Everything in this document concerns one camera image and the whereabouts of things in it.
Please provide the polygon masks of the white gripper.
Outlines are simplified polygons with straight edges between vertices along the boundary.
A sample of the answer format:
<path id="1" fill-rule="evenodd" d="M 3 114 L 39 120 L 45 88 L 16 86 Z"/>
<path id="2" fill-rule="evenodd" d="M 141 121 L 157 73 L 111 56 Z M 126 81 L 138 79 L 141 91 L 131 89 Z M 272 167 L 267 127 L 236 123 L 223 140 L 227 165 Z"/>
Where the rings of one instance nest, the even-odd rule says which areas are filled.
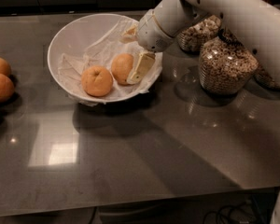
<path id="1" fill-rule="evenodd" d="M 136 55 L 132 71 L 127 77 L 128 84 L 137 84 L 153 66 L 155 62 L 153 52 L 167 50 L 174 42 L 174 39 L 162 30 L 155 17 L 154 10 L 150 9 L 139 21 L 138 26 L 133 24 L 121 34 L 119 41 L 122 43 L 137 41 L 142 48 L 148 50 Z"/>

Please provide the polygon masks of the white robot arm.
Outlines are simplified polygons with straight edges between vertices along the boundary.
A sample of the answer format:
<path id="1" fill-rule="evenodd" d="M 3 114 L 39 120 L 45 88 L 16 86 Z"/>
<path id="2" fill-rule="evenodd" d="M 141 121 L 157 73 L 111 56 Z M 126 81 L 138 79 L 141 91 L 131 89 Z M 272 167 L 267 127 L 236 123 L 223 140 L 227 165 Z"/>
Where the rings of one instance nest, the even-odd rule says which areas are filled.
<path id="1" fill-rule="evenodd" d="M 121 37 L 146 50 L 136 57 L 127 81 L 139 82 L 152 54 L 165 51 L 179 32 L 210 15 L 220 17 L 280 85 L 280 10 L 262 0 L 161 0 Z"/>

